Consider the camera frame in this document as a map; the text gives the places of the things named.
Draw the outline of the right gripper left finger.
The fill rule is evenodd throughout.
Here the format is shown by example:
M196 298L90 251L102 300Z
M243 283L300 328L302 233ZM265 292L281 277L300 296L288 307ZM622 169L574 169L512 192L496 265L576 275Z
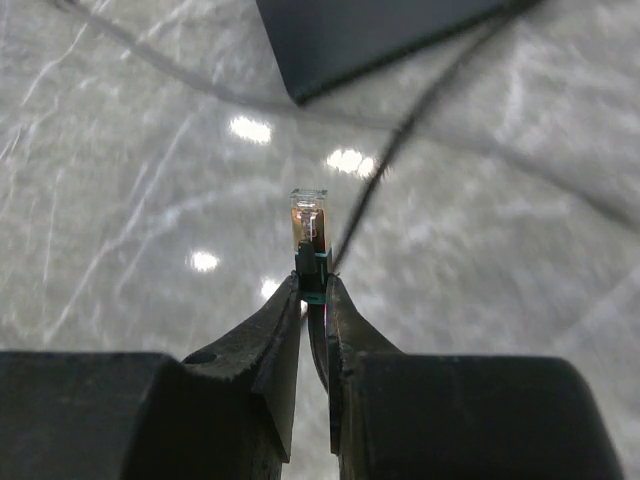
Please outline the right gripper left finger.
M277 479L291 456L301 290L183 360L5 351L5 479Z

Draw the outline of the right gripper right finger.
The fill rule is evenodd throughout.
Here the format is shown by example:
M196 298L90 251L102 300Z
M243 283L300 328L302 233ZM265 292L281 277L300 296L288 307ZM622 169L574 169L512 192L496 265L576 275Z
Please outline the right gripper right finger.
M399 350L327 285L331 450L344 479L620 479L592 391L557 357Z

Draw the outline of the black network switch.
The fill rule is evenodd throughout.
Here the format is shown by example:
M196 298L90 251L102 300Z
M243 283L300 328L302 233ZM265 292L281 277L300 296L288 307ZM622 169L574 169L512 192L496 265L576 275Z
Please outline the black network switch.
M353 0L256 3L297 105L412 51L533 1Z

